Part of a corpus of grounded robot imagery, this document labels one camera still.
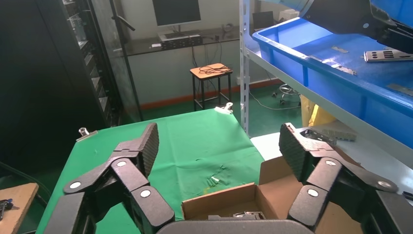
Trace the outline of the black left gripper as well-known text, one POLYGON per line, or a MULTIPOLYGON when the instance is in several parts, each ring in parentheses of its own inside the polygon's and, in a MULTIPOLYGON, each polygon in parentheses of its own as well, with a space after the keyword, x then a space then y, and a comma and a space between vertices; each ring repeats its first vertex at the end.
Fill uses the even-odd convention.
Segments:
POLYGON ((334 34, 360 34, 398 51, 413 53, 413 28, 395 23, 369 0, 314 0, 302 18, 334 34))

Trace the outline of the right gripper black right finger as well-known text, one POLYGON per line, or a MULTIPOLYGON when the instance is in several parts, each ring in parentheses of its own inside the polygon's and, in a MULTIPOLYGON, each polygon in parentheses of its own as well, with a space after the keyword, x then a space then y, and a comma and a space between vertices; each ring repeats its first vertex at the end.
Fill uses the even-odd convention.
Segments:
POLYGON ((280 152, 302 188, 287 218, 311 231, 328 203, 340 206, 365 234, 410 234, 413 208, 392 181, 346 161, 327 142, 280 127, 280 152))

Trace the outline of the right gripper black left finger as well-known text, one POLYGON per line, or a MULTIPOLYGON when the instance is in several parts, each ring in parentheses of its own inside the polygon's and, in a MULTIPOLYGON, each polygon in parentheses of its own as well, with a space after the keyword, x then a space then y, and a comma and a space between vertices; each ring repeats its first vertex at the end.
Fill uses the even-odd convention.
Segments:
POLYGON ((143 234, 173 222, 173 209, 148 180, 158 149, 156 123, 148 124, 139 138, 120 142, 104 163, 65 185, 44 232, 93 234, 117 204, 143 234))

